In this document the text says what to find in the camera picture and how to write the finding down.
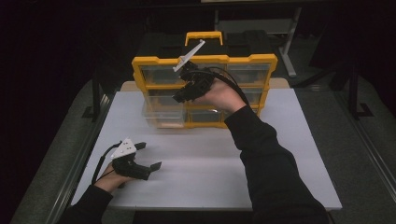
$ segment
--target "storage case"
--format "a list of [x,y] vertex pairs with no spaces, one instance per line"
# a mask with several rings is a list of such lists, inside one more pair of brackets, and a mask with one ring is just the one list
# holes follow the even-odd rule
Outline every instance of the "storage case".
[[146,34],[132,61],[134,81],[143,92],[145,104],[142,115],[149,125],[157,128],[225,128],[228,117],[211,105],[191,102],[177,103],[172,96],[186,84],[180,79],[180,56],[195,48],[199,40],[205,44],[191,57],[198,67],[229,73],[241,87],[251,108],[260,115],[269,90],[271,74],[277,58],[264,31],[245,31],[240,34],[222,32],[190,32],[184,35]]

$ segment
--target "white table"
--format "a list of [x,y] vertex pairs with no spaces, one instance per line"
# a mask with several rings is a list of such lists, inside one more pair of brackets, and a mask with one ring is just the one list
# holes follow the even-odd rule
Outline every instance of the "white table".
[[[117,92],[82,175],[72,204],[91,184],[94,169],[112,145],[130,137],[147,142],[136,163],[162,161],[148,181],[129,182],[114,192],[109,206],[134,210],[249,211],[244,166],[228,129],[155,129],[141,115],[140,91]],[[290,150],[302,180],[327,210],[342,205],[332,185],[293,89],[271,89],[261,118],[274,126],[279,143]],[[101,174],[110,162],[107,155]]]

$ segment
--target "person's right hand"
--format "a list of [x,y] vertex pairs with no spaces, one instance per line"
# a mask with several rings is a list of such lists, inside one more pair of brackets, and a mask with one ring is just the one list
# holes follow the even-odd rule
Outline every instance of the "person's right hand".
[[210,91],[195,99],[193,103],[211,104],[216,109],[225,110],[229,113],[233,113],[246,105],[233,88],[217,78],[213,81]]

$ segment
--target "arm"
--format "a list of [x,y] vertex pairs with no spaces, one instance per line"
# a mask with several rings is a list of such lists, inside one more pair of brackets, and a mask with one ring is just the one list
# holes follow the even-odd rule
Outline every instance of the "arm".
[[293,155],[277,142],[276,130],[262,122],[236,92],[217,80],[197,100],[232,113],[225,123],[241,150],[255,222],[328,223],[326,210],[299,177]]
[[90,185],[79,201],[66,209],[58,224],[97,224],[102,223],[102,215],[106,211],[119,185],[132,180],[131,177],[118,175],[114,172],[111,163],[107,166],[94,185]]

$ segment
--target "black sleeve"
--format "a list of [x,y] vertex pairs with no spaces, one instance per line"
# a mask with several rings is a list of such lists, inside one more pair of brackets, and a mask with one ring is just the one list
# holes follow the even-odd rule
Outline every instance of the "black sleeve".
[[58,224],[99,224],[113,196],[103,189],[90,185],[79,201],[67,208]]
[[293,155],[277,142],[272,126],[249,106],[225,122],[242,150],[255,223],[329,223],[325,208],[300,178]]

